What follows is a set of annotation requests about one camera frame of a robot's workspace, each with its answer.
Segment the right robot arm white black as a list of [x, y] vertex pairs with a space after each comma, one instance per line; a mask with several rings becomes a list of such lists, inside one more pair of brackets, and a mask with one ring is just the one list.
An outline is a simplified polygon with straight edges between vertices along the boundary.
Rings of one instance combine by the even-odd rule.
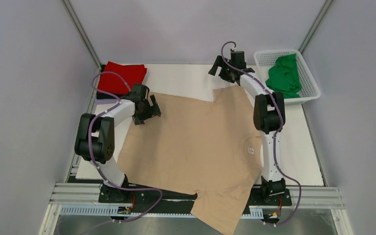
[[262, 136], [263, 170], [258, 200], [264, 205], [291, 205], [285, 178], [280, 172], [280, 135], [285, 124], [284, 97], [261, 82], [253, 69], [247, 67], [244, 52], [231, 50], [230, 59], [218, 55], [210, 75], [236, 83], [254, 97], [253, 123]]

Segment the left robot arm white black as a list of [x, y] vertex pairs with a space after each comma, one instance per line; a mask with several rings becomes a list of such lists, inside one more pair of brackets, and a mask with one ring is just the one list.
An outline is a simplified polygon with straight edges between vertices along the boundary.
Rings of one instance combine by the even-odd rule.
[[150, 89], [143, 84], [135, 84], [124, 96], [106, 92], [116, 100], [112, 107], [99, 114], [84, 113], [80, 117], [74, 151], [90, 162], [102, 177], [101, 203], [125, 202], [130, 192], [136, 190], [128, 187], [127, 176], [113, 157], [115, 127], [127, 118], [131, 118], [135, 125], [142, 125], [147, 119], [161, 116], [156, 98], [149, 92]]

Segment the beige t shirt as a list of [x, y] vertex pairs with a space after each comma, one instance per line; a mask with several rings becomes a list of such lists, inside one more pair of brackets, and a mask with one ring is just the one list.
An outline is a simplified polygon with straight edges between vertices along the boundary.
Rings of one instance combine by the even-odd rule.
[[208, 102], [156, 93], [162, 115], [130, 125], [118, 167], [131, 183], [195, 194], [192, 215], [231, 235], [262, 172], [262, 139], [242, 87], [213, 96]]

